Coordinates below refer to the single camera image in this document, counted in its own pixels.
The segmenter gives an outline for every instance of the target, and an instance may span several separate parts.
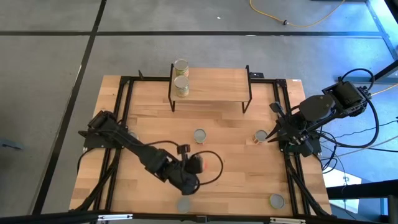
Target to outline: tin can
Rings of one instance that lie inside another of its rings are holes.
[[[188,62],[184,59],[178,59],[174,62],[174,69],[176,76],[183,75],[185,77],[189,76],[189,66]]]
[[[196,129],[193,133],[193,138],[198,144],[204,144],[206,141],[206,132],[203,129]]]
[[[258,130],[253,136],[253,141],[256,144],[261,144],[266,141],[267,136],[268,135],[265,130]]]
[[[180,75],[174,79],[177,96],[187,96],[189,93],[189,80],[187,77]]]

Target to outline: gray floor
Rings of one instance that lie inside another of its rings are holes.
[[[337,2],[253,1],[297,24],[312,22]],[[1,1],[0,30],[91,30],[100,1]],[[100,30],[302,30],[282,26],[252,11],[248,1],[108,1]],[[377,31],[364,3],[346,3],[330,19],[305,31]],[[24,151],[0,148],[0,217],[30,212],[87,37],[0,37],[0,136],[19,141]],[[167,76],[176,58],[192,67],[244,67],[270,78],[302,79],[307,96],[320,94],[334,77],[357,67],[378,72],[393,59],[378,37],[97,37],[73,110],[44,212],[68,209],[85,129],[103,75]],[[376,85],[372,91],[385,85]],[[374,97],[380,123],[398,116],[398,88]],[[381,128],[379,141],[395,136],[398,124]],[[336,135],[374,126],[370,110],[334,121]],[[371,138],[373,132],[364,133]],[[341,138],[362,144],[360,136]],[[397,149],[398,141],[380,148]],[[350,149],[339,149],[339,153]],[[380,181],[398,178],[398,155],[362,151],[342,157],[350,174]]]

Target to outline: black clamp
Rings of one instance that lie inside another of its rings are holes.
[[[286,79],[275,79],[276,84],[280,85],[281,87],[286,88],[287,87],[287,82]]]
[[[197,216],[197,223],[207,223],[207,216],[206,215],[198,215]]]
[[[367,86],[360,86],[357,87],[357,89],[364,95],[366,96],[368,99],[372,99],[372,94],[370,92],[368,92],[368,87]]]
[[[119,84],[120,84],[120,85],[125,85],[127,82],[130,81],[130,79],[131,79],[131,77],[123,76],[123,77],[120,78]]]
[[[191,151],[191,146],[188,144],[183,144],[181,146],[177,146],[177,154],[186,154],[187,152]]]

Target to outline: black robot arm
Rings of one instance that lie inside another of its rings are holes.
[[[145,170],[163,182],[168,180],[173,186],[181,190],[182,195],[190,195],[196,192],[198,187],[196,174],[201,171],[187,172],[187,169],[182,166],[182,162],[166,150],[143,144],[117,123],[112,112],[100,111],[90,121],[88,127],[87,131],[80,131],[79,133],[84,137],[95,134],[114,146],[124,146],[138,156]],[[177,151],[179,154],[183,154],[183,158],[187,158],[185,153],[190,151],[189,145],[179,146]]]
[[[377,113],[370,102],[370,94],[366,87],[357,88],[350,82],[340,80],[338,83],[322,90],[322,92],[323,95],[311,96],[299,105],[294,106],[292,110],[299,109],[294,114],[292,114],[292,111],[288,111],[285,114],[278,102],[272,103],[270,107],[274,112],[278,113],[279,117],[275,128],[267,138],[275,133],[278,133],[278,136],[269,142],[288,141],[293,146],[289,148],[291,152],[299,152],[305,157],[318,153],[320,152],[319,138],[332,139],[316,132],[316,130],[336,118],[353,117],[363,113],[368,103],[375,115],[376,126],[378,126]],[[375,137],[370,143],[354,147],[366,147],[372,144],[376,140],[377,134],[378,131],[376,131]],[[339,142],[335,143],[349,147],[349,145]]]

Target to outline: black cable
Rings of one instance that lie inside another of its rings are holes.
[[[223,173],[223,171],[224,171],[224,163],[223,163],[222,158],[221,158],[217,153],[215,153],[215,152],[213,152],[213,151],[200,151],[200,152],[197,152],[197,153],[192,154],[191,157],[192,157],[192,156],[197,156],[197,155],[203,154],[203,153],[211,153],[211,154],[214,154],[214,155],[218,158],[218,160],[220,160],[221,169],[220,169],[220,173],[217,175],[217,177],[215,177],[213,180],[210,180],[210,181],[208,181],[208,182],[199,183],[199,186],[213,183],[214,181],[218,180],[219,177],[221,177],[221,175],[222,175],[222,173]]]
[[[321,146],[324,147],[325,149],[328,149],[329,151],[333,152],[333,151],[332,151],[331,149],[329,149],[328,147],[323,146],[323,145],[321,145]],[[347,186],[346,169],[344,168],[344,165],[343,165],[342,161],[340,160],[340,158],[339,158],[337,155],[335,155],[335,156],[336,156],[337,159],[339,160],[339,162],[340,162],[340,164],[341,164],[341,168],[343,168],[344,181],[345,181],[345,183],[346,183],[346,185],[345,185],[345,186],[342,188],[342,190],[341,190],[341,194],[343,194],[343,190],[344,190],[344,188]],[[351,216],[353,219],[356,220],[356,218],[355,218],[354,216],[352,216],[350,213],[347,212],[347,209],[346,209],[346,202],[345,202],[345,200],[343,200],[343,201],[344,201],[344,211],[345,211],[349,216]]]
[[[296,110],[297,108],[299,108],[299,106],[300,106],[300,105],[296,105],[296,106],[292,107],[292,108],[290,109],[290,115],[292,115],[293,110]]]
[[[311,195],[310,191],[306,188],[305,184],[301,181],[301,178],[299,177],[299,175],[296,173],[295,169],[293,168],[292,161],[290,161],[290,157],[287,157],[285,162],[287,165],[288,172],[291,174],[295,183],[297,184],[299,189],[304,194],[304,197],[308,200],[309,204],[313,208],[313,211],[317,215],[329,216],[329,214],[327,212],[325,212],[324,209],[322,209],[322,207],[319,205],[319,203]]]
[[[83,203],[79,207],[77,207],[75,210],[88,210],[89,209],[90,205],[94,201],[94,198],[100,192],[100,189],[103,189],[104,184],[108,181],[109,177],[114,172],[115,167],[116,167],[116,161],[117,161],[117,158],[115,156],[115,157],[113,157],[112,163],[109,165],[108,169],[106,170],[105,175],[102,176],[102,178],[100,178],[98,180],[98,183],[95,185],[95,187],[91,191],[91,193],[87,196],[87,198],[83,201]]]
[[[373,138],[372,138],[372,140],[370,142],[368,142],[367,144],[362,145],[362,146],[352,146],[352,145],[347,145],[347,144],[340,143],[340,142],[336,141],[336,139],[335,140],[330,139],[330,138],[326,137],[324,134],[320,134],[318,132],[314,132],[314,133],[316,133],[320,137],[323,137],[326,140],[329,140],[330,142],[333,142],[333,143],[335,143],[335,144],[337,144],[339,146],[342,146],[342,147],[362,149],[362,148],[366,148],[368,146],[371,146],[376,141],[377,137],[379,136],[379,118],[377,117],[376,109],[374,108],[371,100],[366,95],[364,95],[364,97],[365,97],[366,101],[369,103],[370,107],[372,108],[374,121],[376,123],[376,131],[375,131],[374,136],[373,136]]]
[[[398,152],[398,151],[395,151],[395,150],[388,150],[388,149],[375,149],[375,148],[366,148],[366,149],[382,151],[382,152]]]
[[[324,131],[324,133],[329,134],[329,135],[336,141],[336,138],[334,137],[334,135],[332,135],[331,133],[329,133],[329,132],[327,132],[327,131]],[[329,166],[330,162],[333,160],[333,158],[334,158],[334,156],[335,156],[335,154],[336,154],[336,150],[337,150],[337,144],[335,144],[334,149],[333,149],[333,151],[331,152],[330,158],[328,159],[328,162],[326,162],[326,164],[322,166],[322,171],[324,171],[324,170]]]
[[[82,155],[80,155],[79,160],[77,161],[77,173],[79,173],[81,159],[83,158],[83,156],[85,156],[85,154],[87,154],[93,149],[94,148],[88,148]]]
[[[171,144],[173,144],[173,145],[175,145],[175,146],[177,146],[177,147],[180,146],[179,144],[177,144],[177,143],[175,143],[175,142],[173,142],[173,141],[169,141],[169,140],[150,142],[150,143],[144,144],[144,146],[151,146],[151,145],[160,144],[160,143],[171,143]]]
[[[385,126],[385,125],[388,125],[388,124],[391,124],[391,123],[394,123],[394,122],[397,122],[397,123],[398,123],[398,120],[390,121],[390,122],[388,122],[388,123],[386,123],[386,124],[380,124],[379,127]],[[353,132],[353,133],[351,133],[351,134],[343,134],[343,135],[337,136],[337,137],[335,137],[335,138],[341,138],[341,137],[344,137],[344,136],[350,136],[350,135],[353,135],[353,134],[359,134],[359,133],[362,133],[362,132],[365,132],[365,131],[373,130],[373,129],[375,129],[375,128],[376,128],[376,127],[369,128],[369,129],[365,129],[365,130],[362,130],[362,131],[355,131],[355,132]]]
[[[353,219],[356,220],[356,218],[355,218],[354,216],[352,216],[352,215],[347,211],[347,208],[346,208],[346,199],[343,199],[343,201],[344,201],[344,211],[347,213],[347,215],[349,215],[351,218],[353,218]]]
[[[121,134],[119,134],[119,133],[117,133],[117,132],[115,132],[115,131],[112,131],[112,130],[101,130],[101,131],[99,131],[99,132],[111,132],[111,133],[116,133],[116,134],[118,134],[120,137],[122,137],[122,138],[124,138],[125,140],[129,141],[129,140],[128,140],[127,138],[125,138],[123,135],[121,135]],[[176,142],[169,141],[169,140],[150,142],[150,143],[143,144],[143,145],[134,144],[134,143],[131,143],[131,142],[130,142],[130,144],[135,145],[135,146],[151,146],[151,145],[160,144],[160,143],[171,143],[171,144],[176,145],[177,147],[180,146],[180,145],[178,145]],[[210,181],[208,181],[208,182],[200,183],[200,181],[199,181],[199,179],[198,179],[198,180],[197,180],[197,182],[198,182],[197,188],[193,191],[193,193],[195,193],[196,191],[198,191],[198,190],[199,190],[199,187],[200,187],[201,185],[210,184],[210,183],[213,183],[214,181],[218,180],[219,177],[221,177],[221,175],[222,175],[222,173],[223,173],[223,170],[224,170],[224,163],[223,163],[222,158],[221,158],[217,153],[215,153],[215,152],[213,152],[213,151],[200,151],[200,152],[197,152],[197,153],[192,154],[191,156],[199,155],[199,154],[206,153],[206,152],[207,152],[207,153],[212,153],[212,154],[214,154],[214,155],[220,160],[220,163],[221,163],[221,170],[220,170],[220,173],[217,175],[217,177],[215,177],[213,180],[210,180]]]
[[[371,76],[371,84],[369,85],[369,88],[368,88],[368,91],[373,87],[373,84],[374,84],[374,75],[373,75],[373,73],[371,72],[371,71],[369,71],[368,69],[366,69],[366,68],[355,68],[355,69],[352,69],[351,71],[348,71],[346,74],[344,74],[343,75],[343,77],[341,78],[341,81],[343,81],[343,79],[348,75],[348,74],[350,74],[351,72],[355,72],[355,71],[365,71],[365,72],[368,72],[369,73],[369,75]]]
[[[326,171],[326,172],[322,172],[322,174],[327,174],[327,173],[333,171],[333,170],[336,168],[336,166],[337,166],[337,159],[336,159],[336,158],[332,158],[332,160],[335,161],[335,165],[331,168],[331,170],[328,170],[328,171]]]

